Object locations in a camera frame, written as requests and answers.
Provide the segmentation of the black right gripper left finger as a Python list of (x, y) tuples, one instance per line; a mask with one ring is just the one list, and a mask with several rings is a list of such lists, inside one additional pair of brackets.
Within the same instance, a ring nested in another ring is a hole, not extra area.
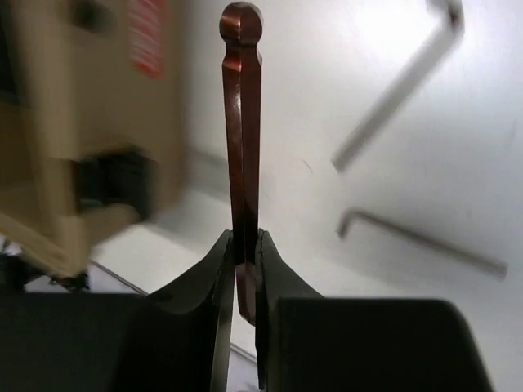
[(225, 390), (234, 270), (225, 231), (146, 296), (2, 295), (2, 390)]

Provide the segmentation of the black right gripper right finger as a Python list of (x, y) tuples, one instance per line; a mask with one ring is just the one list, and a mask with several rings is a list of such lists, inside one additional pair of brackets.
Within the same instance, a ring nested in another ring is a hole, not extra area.
[(332, 298), (258, 235), (256, 350), (264, 391), (491, 391), (472, 331), (449, 301)]

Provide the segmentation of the tan plastic toolbox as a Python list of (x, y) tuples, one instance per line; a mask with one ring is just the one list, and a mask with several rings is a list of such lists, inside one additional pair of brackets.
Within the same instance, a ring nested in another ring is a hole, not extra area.
[(73, 161), (137, 148), (154, 164), (151, 217), (177, 203), (183, 11), (181, 1), (2, 2), (1, 232), (44, 274), (83, 274), (96, 245), (140, 222), (120, 203), (78, 212)]

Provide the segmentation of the brown hex key long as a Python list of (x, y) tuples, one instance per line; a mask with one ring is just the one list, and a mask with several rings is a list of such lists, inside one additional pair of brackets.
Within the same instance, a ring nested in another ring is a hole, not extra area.
[(255, 325), (262, 92), (262, 58), (257, 44), (262, 37), (261, 12), (251, 3), (232, 2), (221, 14), (219, 30), (226, 45), (222, 79), (239, 312)]

